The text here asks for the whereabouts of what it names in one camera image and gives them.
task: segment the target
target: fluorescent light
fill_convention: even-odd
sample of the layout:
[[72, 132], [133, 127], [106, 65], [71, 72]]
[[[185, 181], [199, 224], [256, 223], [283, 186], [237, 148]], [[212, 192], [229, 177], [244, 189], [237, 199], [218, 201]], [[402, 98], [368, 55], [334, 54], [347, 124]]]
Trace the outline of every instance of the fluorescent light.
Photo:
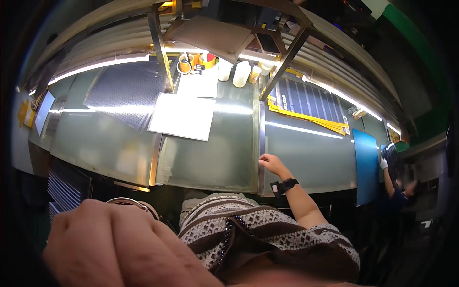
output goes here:
[[402, 135], [402, 133], [400, 133], [399, 130], [397, 130], [396, 128], [394, 128], [393, 126], [391, 126], [390, 123], [387, 123], [387, 126], [388, 126], [389, 128], [391, 128], [393, 131], [395, 131], [396, 133], [398, 133], [398, 135]]
[[266, 122], [266, 124], [269, 124], [269, 125], [272, 125], [272, 126], [278, 127], [278, 128], [301, 131], [303, 133], [308, 133], [308, 134], [323, 135], [323, 136], [333, 137], [333, 138], [336, 138], [336, 139], [342, 139], [343, 138], [342, 136], [339, 136], [339, 135], [330, 135], [330, 134], [321, 133], [321, 132], [315, 131], [315, 130], [302, 129], [302, 128], [292, 127], [292, 126], [285, 125], [285, 124], [277, 124], [277, 123], [272, 123], [272, 122]]
[[215, 112], [221, 113], [237, 113], [242, 115], [252, 115], [253, 110], [248, 107], [235, 106], [235, 105], [224, 105], [224, 104], [215, 104]]
[[280, 66], [280, 62], [279, 61], [272, 61], [272, 60], [268, 60], [268, 59], [263, 59], [263, 58], [260, 58], [260, 57], [257, 57], [257, 56], [252, 56], [252, 55], [248, 55], [248, 54], [240, 54], [239, 58], [247, 59], [247, 60], [253, 60], [253, 61], [259, 61], [259, 62], [262, 62], [262, 63], [265, 63], [265, 64], [274, 65], [274, 66]]
[[[97, 68], [101, 68], [101, 67], [106, 67], [106, 66], [111, 66], [111, 65], [118, 65], [118, 64], [124, 64], [124, 63], [132, 63], [132, 62], [144, 62], [144, 61], [148, 61], [150, 59], [150, 55], [149, 54], [146, 54], [145, 56], [141, 56], [141, 57], [132, 57], [132, 58], [121, 58], [121, 59], [115, 59], [115, 60], [111, 60], [111, 61], [107, 61], [107, 62], [101, 62], [101, 63], [97, 63], [97, 64], [94, 64], [94, 65], [89, 65], [89, 66], [86, 66], [86, 67], [83, 67], [83, 68], [80, 68], [80, 69], [76, 69], [76, 70], [73, 70], [73, 71], [70, 71], [68, 73], [65, 73], [57, 78], [54, 78], [53, 80], [51, 80], [49, 83], [48, 83], [48, 86], [49, 85], [52, 85], [62, 79], [65, 79], [67, 77], [70, 77], [70, 76], [73, 76], [73, 75], [76, 75], [78, 73], [82, 73], [82, 72], [86, 72], [86, 71], [89, 71], [89, 70], [93, 70], [93, 69], [97, 69]], [[29, 96], [35, 94], [35, 91], [36, 90], [33, 90], [29, 93]]]
[[321, 83], [321, 82], [318, 82], [318, 81], [315, 81], [315, 80], [308, 80], [306, 79], [308, 82], [311, 82], [313, 84], [316, 84], [317, 86], [323, 88], [323, 89], [326, 89], [327, 91], [329, 91], [330, 93], [332, 94], [335, 94], [337, 95], [338, 97], [348, 101], [349, 103], [357, 106], [358, 108], [366, 111], [367, 113], [369, 113], [370, 115], [372, 115], [373, 117], [377, 118], [378, 120], [382, 121], [382, 118], [380, 116], [378, 116], [377, 114], [375, 114], [373, 111], [371, 111], [369, 108], [365, 107], [364, 105], [362, 105], [361, 103], [357, 102], [356, 100], [353, 100], [351, 99], [350, 97], [348, 97], [347, 95], [345, 95], [344, 93], [342, 93], [341, 91], [339, 90], [336, 90], [336, 89], [333, 89], [332, 87], [330, 87], [329, 85], [327, 84], [324, 84], [324, 83]]
[[62, 113], [62, 112], [75, 112], [75, 113], [94, 113], [95, 110], [89, 109], [62, 109], [62, 110], [50, 110], [50, 113]]
[[88, 106], [89, 109], [62, 109], [62, 110], [50, 110], [50, 113], [93, 113], [93, 112], [106, 112], [106, 113], [151, 113], [154, 110], [153, 106], [118, 106], [118, 107], [92, 107]]
[[209, 53], [207, 50], [199, 48], [173, 48], [173, 47], [164, 47], [164, 52], [188, 52], [188, 53]]

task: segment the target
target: blue board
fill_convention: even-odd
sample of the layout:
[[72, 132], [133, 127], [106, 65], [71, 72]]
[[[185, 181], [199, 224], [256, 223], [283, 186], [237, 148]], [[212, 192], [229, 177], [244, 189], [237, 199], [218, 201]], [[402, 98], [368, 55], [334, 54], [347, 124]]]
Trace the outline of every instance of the blue board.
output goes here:
[[376, 139], [359, 130], [354, 134], [357, 162], [357, 205], [374, 201], [379, 191], [379, 164]]

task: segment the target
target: lace knit top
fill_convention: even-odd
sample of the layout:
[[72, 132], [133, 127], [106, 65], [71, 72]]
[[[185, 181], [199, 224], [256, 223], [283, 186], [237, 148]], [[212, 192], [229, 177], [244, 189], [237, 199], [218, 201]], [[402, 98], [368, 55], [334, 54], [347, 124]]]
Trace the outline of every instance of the lace knit top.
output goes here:
[[268, 249], [275, 249], [277, 254], [287, 254], [303, 270], [338, 280], [357, 279], [359, 256], [336, 227], [321, 224], [306, 229], [275, 208], [256, 206], [234, 196], [213, 197], [203, 201], [190, 211], [180, 228], [181, 241], [193, 250], [203, 266], [212, 273], [218, 269], [222, 251], [227, 248], [225, 232], [236, 232], [234, 229], [228, 230], [226, 223], [234, 215], [245, 222], [244, 226], [253, 234], [254, 240], [262, 241], [261, 245], [268, 243], [271, 246]]

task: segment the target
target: white plastic bottle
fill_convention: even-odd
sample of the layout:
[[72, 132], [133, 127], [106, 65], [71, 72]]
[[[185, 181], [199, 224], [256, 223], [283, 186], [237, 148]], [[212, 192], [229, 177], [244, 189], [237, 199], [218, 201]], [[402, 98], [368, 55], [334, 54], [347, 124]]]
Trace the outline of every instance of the white plastic bottle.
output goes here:
[[230, 78], [229, 74], [231, 74], [232, 68], [233, 64], [220, 58], [218, 62], [218, 79], [222, 82], [227, 81]]
[[252, 67], [248, 61], [242, 61], [236, 65], [236, 71], [234, 72], [233, 85], [238, 88], [245, 86], [247, 79], [249, 78]]

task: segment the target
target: black wristwatch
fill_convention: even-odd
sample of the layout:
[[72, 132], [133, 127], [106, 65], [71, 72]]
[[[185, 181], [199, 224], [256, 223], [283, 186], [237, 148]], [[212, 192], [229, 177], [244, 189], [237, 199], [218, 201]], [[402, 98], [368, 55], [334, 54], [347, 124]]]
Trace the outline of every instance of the black wristwatch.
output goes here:
[[299, 184], [299, 182], [295, 179], [289, 178], [284, 180], [282, 183], [279, 183], [278, 181], [271, 183], [271, 189], [273, 190], [275, 196], [280, 196], [287, 190], [294, 187], [295, 184]]

